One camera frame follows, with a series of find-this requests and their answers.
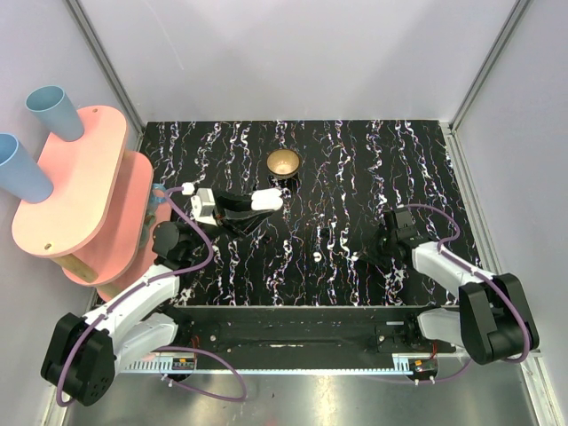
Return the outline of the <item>white earbud charging case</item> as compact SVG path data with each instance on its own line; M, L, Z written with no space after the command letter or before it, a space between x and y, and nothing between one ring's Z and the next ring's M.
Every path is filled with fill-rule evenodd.
M282 208L282 191L279 188L269 188L254 191L251 196L251 209L253 211L271 210L277 211Z

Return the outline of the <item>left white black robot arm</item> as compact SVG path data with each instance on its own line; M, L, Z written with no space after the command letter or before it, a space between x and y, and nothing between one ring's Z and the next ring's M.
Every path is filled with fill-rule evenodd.
M168 301L183 276L212 262L216 232L247 236L283 206L279 188L236 195L184 183L163 199L182 220L154 228L155 263L105 304L57 322L40 375L55 386L58 406L93 405L117 375L151 352L200 353L188 347L190 317Z

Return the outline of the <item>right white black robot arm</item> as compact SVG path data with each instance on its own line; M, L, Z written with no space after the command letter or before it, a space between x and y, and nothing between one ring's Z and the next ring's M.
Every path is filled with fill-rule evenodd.
M488 272L420 234L409 206L384 213L383 224L356 254L367 264L397 261L434 280L457 299L456 310L432 308L403 329L411 351L434 341L463 348L479 365L495 361L521 363L538 348L540 337L520 279Z

